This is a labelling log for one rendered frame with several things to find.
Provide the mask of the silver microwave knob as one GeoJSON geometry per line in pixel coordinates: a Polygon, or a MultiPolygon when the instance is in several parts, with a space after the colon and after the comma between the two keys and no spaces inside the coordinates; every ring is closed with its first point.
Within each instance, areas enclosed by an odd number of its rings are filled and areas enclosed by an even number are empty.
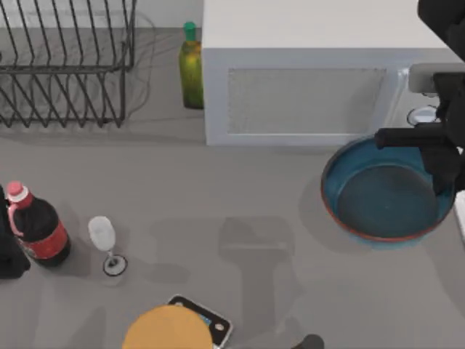
{"type": "Polygon", "coordinates": [[[411,126],[418,124],[431,124],[438,121],[437,108],[433,105],[427,105],[424,107],[414,108],[409,111],[406,119],[411,126]]]}

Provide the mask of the white rounded block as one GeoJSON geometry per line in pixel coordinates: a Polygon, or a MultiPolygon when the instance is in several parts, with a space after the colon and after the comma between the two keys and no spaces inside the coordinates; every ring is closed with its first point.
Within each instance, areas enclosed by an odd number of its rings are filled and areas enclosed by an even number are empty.
{"type": "Polygon", "coordinates": [[[454,210],[461,238],[465,245],[465,190],[456,194],[454,210]]]}

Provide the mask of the blue bowl with red rim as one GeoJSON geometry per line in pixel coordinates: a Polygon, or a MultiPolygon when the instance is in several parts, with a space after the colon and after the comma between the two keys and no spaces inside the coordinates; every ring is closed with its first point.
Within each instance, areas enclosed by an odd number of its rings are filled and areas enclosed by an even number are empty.
{"type": "Polygon", "coordinates": [[[437,228],[455,204],[456,188],[434,191],[418,148],[379,149],[373,137],[363,137],[330,157],[320,194],[326,211],[349,235],[387,247],[412,244],[437,228]]]}

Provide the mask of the microwave door with window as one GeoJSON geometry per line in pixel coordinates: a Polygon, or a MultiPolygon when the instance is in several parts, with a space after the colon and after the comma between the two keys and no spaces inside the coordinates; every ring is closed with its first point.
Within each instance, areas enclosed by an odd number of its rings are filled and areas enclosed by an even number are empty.
{"type": "Polygon", "coordinates": [[[390,119],[403,71],[355,53],[205,48],[209,145],[336,146],[390,119]]]}

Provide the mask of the pale microwave oven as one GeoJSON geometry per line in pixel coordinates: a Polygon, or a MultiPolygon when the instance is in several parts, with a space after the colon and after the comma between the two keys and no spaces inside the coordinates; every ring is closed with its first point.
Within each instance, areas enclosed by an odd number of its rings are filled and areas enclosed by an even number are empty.
{"type": "Polygon", "coordinates": [[[411,109],[434,103],[432,75],[463,63],[417,15],[418,0],[205,0],[205,48],[355,53],[403,71],[405,85],[382,127],[406,127],[411,109]]]}

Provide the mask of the black rounded object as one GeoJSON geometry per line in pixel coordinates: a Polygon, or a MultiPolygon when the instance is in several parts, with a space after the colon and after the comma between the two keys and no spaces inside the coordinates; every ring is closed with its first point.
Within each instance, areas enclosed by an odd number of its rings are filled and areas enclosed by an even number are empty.
{"type": "Polygon", "coordinates": [[[317,334],[308,334],[291,349],[325,349],[323,338],[317,334]]]}

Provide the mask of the green bottle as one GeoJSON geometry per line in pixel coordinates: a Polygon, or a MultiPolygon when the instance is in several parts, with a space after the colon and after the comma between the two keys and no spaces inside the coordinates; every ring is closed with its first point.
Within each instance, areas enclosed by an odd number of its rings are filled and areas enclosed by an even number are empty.
{"type": "Polygon", "coordinates": [[[185,40],[179,51],[183,103],[187,109],[203,110],[201,42],[197,40],[195,23],[186,22],[183,25],[183,33],[185,40]]]}

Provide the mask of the black and white kitchen scale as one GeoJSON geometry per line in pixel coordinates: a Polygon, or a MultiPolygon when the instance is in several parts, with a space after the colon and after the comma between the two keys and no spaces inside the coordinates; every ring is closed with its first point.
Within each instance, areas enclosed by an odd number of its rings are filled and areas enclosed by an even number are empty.
{"type": "Polygon", "coordinates": [[[213,342],[212,349],[225,349],[233,332],[233,324],[230,320],[207,308],[205,305],[180,294],[172,296],[167,305],[182,306],[196,313],[209,328],[213,342]]]}

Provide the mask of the orange round bread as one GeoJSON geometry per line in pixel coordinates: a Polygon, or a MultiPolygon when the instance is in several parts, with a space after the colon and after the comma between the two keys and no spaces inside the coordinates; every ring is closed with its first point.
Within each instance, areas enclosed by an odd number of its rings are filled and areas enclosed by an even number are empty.
{"type": "Polygon", "coordinates": [[[161,305],[137,317],[121,349],[214,349],[214,345],[198,314],[178,305],[161,305]]]}

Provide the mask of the clear wine glass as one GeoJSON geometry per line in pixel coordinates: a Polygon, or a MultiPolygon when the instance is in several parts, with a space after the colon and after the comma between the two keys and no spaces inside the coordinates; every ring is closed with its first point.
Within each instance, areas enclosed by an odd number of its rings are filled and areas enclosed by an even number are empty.
{"type": "Polygon", "coordinates": [[[127,259],[114,252],[116,231],[106,216],[95,216],[88,223],[91,242],[101,252],[106,253],[102,269],[110,277],[120,276],[127,268],[127,259]]]}

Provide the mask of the dark cola bottle pink cap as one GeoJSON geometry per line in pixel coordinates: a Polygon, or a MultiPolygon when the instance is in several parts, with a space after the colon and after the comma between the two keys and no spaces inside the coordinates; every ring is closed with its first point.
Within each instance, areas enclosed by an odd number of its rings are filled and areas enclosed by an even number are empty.
{"type": "Polygon", "coordinates": [[[23,251],[45,268],[63,264],[71,240],[56,209],[16,180],[7,185],[7,200],[9,223],[23,251]]]}

